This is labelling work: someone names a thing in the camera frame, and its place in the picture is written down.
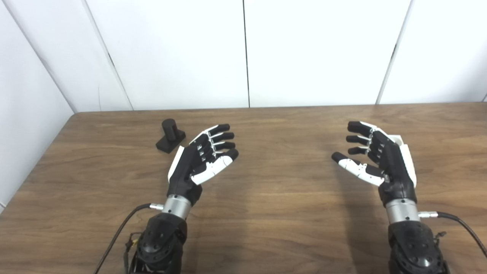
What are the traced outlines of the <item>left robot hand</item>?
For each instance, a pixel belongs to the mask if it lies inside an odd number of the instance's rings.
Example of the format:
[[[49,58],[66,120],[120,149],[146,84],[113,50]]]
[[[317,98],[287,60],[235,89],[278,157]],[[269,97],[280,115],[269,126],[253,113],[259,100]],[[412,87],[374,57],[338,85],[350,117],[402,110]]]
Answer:
[[[194,206],[202,184],[237,159],[234,137],[229,124],[218,124],[200,132],[187,146],[179,146],[169,168],[167,196],[183,197]]]

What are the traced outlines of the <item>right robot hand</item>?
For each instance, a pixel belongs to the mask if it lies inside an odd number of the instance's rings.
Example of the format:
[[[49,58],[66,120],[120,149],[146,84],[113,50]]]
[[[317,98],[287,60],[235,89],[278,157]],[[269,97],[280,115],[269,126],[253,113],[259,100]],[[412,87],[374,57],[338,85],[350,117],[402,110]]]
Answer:
[[[341,168],[364,182],[379,188],[379,197],[386,206],[391,201],[409,200],[417,203],[416,172],[409,146],[400,135],[390,135],[381,128],[363,121],[350,121],[346,142],[360,146],[348,149],[349,155],[366,155],[373,165],[336,151],[331,158]]]

